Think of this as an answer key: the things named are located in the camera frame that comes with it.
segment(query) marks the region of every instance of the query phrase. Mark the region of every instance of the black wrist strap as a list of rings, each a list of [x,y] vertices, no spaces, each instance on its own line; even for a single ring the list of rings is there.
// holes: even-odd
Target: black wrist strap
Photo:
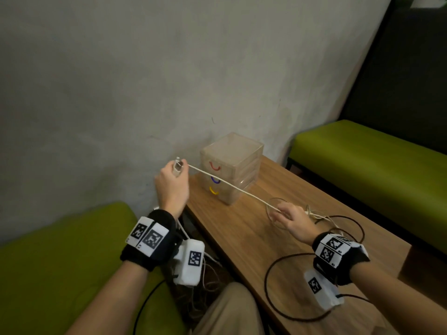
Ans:
[[[146,268],[148,271],[152,271],[156,266],[168,262],[176,255],[182,243],[182,237],[176,232],[176,221],[174,217],[167,211],[156,209],[148,215],[148,218],[153,219],[154,222],[149,226],[145,235],[156,223],[168,229],[168,233],[150,257],[140,252],[137,248],[127,244],[122,250],[120,260],[133,262]]]
[[[318,235],[312,249],[316,255],[314,268],[335,285],[352,283],[349,276],[351,268],[357,263],[370,261],[362,245],[330,232]]]

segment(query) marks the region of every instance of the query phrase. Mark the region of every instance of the clear plastic container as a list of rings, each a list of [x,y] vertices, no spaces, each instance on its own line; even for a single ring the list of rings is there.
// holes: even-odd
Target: clear plastic container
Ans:
[[[264,144],[230,133],[200,151],[202,169],[215,174],[240,189],[246,189],[257,180]],[[227,204],[235,202],[241,194],[235,188],[201,174],[201,183],[210,194]]]

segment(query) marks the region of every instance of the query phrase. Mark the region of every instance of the black panel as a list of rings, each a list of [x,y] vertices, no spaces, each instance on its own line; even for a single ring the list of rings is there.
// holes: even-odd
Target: black panel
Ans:
[[[396,10],[340,119],[447,154],[447,10]]]

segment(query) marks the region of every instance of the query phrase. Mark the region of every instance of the wooden table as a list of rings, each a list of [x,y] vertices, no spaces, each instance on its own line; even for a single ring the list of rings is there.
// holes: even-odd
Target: wooden table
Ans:
[[[242,194],[233,205],[228,206],[201,188],[198,176],[196,174],[190,178],[187,210],[199,229],[225,253],[233,269],[281,331],[318,335],[372,332],[381,318],[380,313],[373,305],[354,298],[345,298],[342,306],[325,319],[313,323],[290,321],[276,313],[265,297],[265,272],[281,256],[312,252],[312,249],[296,241],[287,231],[275,227],[260,201]],[[410,250],[410,245],[405,241],[264,156],[259,179],[249,188],[249,192],[265,201],[280,197],[302,207],[308,204],[313,211],[355,219],[365,230],[363,244],[371,260],[393,277],[398,276]],[[353,222],[338,218],[336,223],[356,239],[362,236]],[[322,231],[332,227],[325,222],[318,226]],[[277,264],[269,275],[269,296],[276,307],[287,315],[312,318],[323,313],[303,276],[305,271],[312,268],[312,258],[298,256],[286,259]],[[354,284],[340,287],[340,291],[364,296]]]

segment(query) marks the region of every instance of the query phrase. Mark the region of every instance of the black wristband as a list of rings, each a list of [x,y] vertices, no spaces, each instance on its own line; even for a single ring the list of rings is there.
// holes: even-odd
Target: black wristband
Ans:
[[[322,240],[328,235],[330,232],[321,233],[315,238],[315,241],[312,244],[312,249],[316,252]],[[332,282],[335,285],[347,285],[352,283],[351,278],[349,276],[349,272],[351,268],[360,262],[369,262],[370,259],[368,256],[363,253],[362,248],[359,243],[350,241],[344,238],[341,235],[334,235],[334,239],[336,242],[340,242],[340,244],[346,243],[350,245],[350,249],[344,253],[343,255],[337,254],[337,256],[341,256],[341,260],[337,266],[334,266],[333,262],[329,262],[327,259],[323,259],[322,256],[316,256],[313,261],[313,266],[316,270],[318,270],[326,279]],[[327,255],[332,259],[332,253],[337,253],[337,248],[331,247],[330,242],[324,244],[324,247],[327,248]]]
[[[148,218],[153,219],[154,222],[149,226],[145,235],[147,235],[156,223],[165,227],[168,233],[150,257],[140,252],[137,248],[126,245],[121,252],[120,260],[133,262],[146,268],[148,271],[152,271],[156,266],[165,264],[176,255],[178,247],[182,242],[182,237],[176,232],[176,221],[174,217],[167,211],[156,209],[148,215]]]

